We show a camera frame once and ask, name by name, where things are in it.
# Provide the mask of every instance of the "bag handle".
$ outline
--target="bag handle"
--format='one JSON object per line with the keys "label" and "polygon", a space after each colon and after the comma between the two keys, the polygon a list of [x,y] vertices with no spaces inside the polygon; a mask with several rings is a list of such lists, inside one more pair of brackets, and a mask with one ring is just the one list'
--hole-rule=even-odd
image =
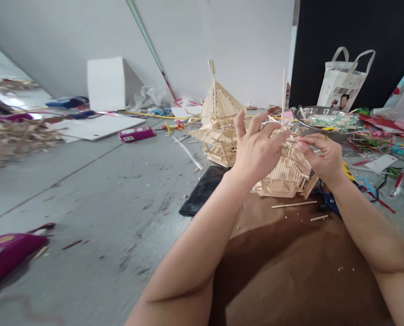
{"label": "bag handle", "polygon": [[334,54],[334,56],[333,56],[332,61],[336,61],[337,58],[339,57],[339,54],[340,54],[341,52],[343,52],[343,55],[344,55],[344,57],[345,57],[345,61],[348,62],[348,59],[350,58],[350,53],[348,53],[348,50],[347,50],[346,47],[339,47],[339,48],[337,48],[337,50],[336,50],[336,52],[335,52],[335,54]]}
{"label": "bag handle", "polygon": [[367,51],[365,51],[365,52],[362,52],[362,53],[360,53],[360,54],[357,56],[357,58],[354,60],[354,63],[357,63],[357,62],[359,61],[360,57],[363,57],[364,55],[367,55],[367,54],[369,54],[369,53],[372,53],[372,56],[371,56],[371,58],[369,59],[369,62],[368,62],[368,68],[366,69],[366,76],[368,75],[369,69],[371,68],[372,63],[374,62],[375,50],[367,50]]}
{"label": "bag handle", "polygon": [[366,79],[366,77],[368,76],[369,70],[370,70],[370,68],[371,68],[371,66],[372,66],[372,63],[374,62],[375,50],[367,50],[367,51],[365,51],[365,52],[360,53],[360,54],[357,56],[357,58],[354,60],[353,65],[352,65],[351,68],[348,70],[348,73],[347,73],[347,76],[345,77],[345,80],[344,80],[344,82],[343,82],[343,85],[345,85],[345,84],[348,82],[348,80],[350,79],[352,73],[354,72],[354,67],[357,67],[357,62],[359,61],[359,59],[360,59],[361,57],[363,57],[364,55],[367,55],[367,54],[370,54],[370,53],[372,53],[372,56],[371,56],[371,58],[369,59],[368,67],[367,67],[366,72],[365,72],[365,79]]}

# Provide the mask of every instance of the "person's left hand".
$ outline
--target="person's left hand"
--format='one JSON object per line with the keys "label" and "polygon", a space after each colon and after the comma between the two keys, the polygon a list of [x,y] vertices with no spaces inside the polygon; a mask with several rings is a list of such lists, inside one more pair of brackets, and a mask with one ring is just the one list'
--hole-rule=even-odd
{"label": "person's left hand", "polygon": [[261,129],[262,122],[268,119],[267,113],[255,115],[246,132],[244,117],[244,111],[235,117],[237,160],[230,173],[244,186],[252,188],[276,167],[282,154],[282,144],[292,132],[284,130],[272,135],[275,129],[281,127],[277,122],[268,122]]}

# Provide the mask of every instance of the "phone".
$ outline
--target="phone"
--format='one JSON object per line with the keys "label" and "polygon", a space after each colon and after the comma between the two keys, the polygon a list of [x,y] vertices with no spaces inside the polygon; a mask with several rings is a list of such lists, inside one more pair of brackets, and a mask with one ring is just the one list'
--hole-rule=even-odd
{"label": "phone", "polygon": [[187,198],[184,205],[182,205],[179,214],[191,217],[196,215],[220,184],[223,175],[229,170],[230,168],[224,168],[222,166],[210,166],[191,195]]}

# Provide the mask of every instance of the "magenta container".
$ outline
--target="magenta container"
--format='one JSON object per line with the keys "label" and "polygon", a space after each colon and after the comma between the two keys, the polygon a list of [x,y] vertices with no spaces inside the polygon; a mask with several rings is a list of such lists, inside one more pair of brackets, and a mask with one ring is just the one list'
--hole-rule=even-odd
{"label": "magenta container", "polygon": [[47,242],[46,237],[26,233],[0,235],[0,280]]}
{"label": "magenta container", "polygon": [[123,142],[130,143],[136,140],[155,136],[152,127],[140,127],[119,131],[119,138]]}

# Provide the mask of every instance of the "stainless steel bowl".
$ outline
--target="stainless steel bowl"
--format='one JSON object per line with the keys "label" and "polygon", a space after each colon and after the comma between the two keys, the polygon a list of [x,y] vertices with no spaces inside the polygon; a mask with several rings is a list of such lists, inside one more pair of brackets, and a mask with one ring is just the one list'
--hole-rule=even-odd
{"label": "stainless steel bowl", "polygon": [[[332,109],[332,108],[325,107],[325,106],[315,106],[315,105],[304,106],[303,111],[306,116],[309,116],[312,114],[318,114],[318,115],[345,115],[346,114],[345,112],[339,111],[337,109]],[[308,128],[308,130],[304,131],[305,135],[320,133],[323,135],[327,135],[331,140],[334,140],[337,143],[343,142],[345,139],[347,139],[352,134],[355,134],[357,131],[360,131],[364,126],[363,121],[359,120],[357,123],[357,130],[355,130],[355,131],[337,132],[337,131],[321,130],[320,128],[310,126],[306,122],[304,122],[302,120],[302,116],[301,116],[301,112],[300,112],[299,108],[294,111],[294,117],[295,117],[295,119],[298,120],[300,125]]]}

